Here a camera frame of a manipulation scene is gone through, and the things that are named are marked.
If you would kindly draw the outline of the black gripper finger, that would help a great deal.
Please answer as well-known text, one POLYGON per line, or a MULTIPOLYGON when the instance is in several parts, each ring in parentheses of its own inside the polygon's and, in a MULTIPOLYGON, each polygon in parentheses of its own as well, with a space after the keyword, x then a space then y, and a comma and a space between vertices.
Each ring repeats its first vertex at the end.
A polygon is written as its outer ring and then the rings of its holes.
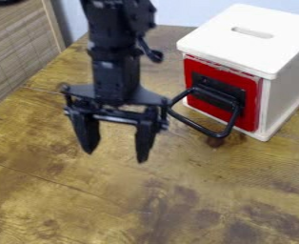
POLYGON ((144 163, 150 159, 150 151, 158 134, 156 124, 144 120, 138 125, 135 135, 138 162, 144 163))
POLYGON ((100 142, 99 121, 82 112, 72 112, 70 120, 80 146, 87 154, 92 154, 100 142))

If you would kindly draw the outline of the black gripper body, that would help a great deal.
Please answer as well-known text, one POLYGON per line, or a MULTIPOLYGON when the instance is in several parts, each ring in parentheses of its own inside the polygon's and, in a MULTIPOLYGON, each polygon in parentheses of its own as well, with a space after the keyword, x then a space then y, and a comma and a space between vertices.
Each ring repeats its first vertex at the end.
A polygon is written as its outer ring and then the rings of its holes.
POLYGON ((91 114, 100 121, 138 126, 148 120, 156 129, 169 128, 169 99, 142 85, 142 56, 154 63, 162 63, 161 51, 95 52, 92 57, 94 84, 66 85, 66 113, 91 114))

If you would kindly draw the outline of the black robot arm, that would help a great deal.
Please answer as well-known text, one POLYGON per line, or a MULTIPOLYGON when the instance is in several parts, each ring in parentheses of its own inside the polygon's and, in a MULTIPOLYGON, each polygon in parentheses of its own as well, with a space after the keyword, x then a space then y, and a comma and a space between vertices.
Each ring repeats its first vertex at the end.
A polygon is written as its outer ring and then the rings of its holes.
POLYGON ((140 59, 155 63, 162 51, 146 42, 155 28, 156 7, 151 0, 80 0, 90 24, 88 55, 92 57, 92 85, 66 85, 66 115, 80 146, 92 153, 100 142, 103 121, 136 127, 138 161, 150 159, 155 137, 169 128, 169 99, 147 90, 140 81, 140 59))

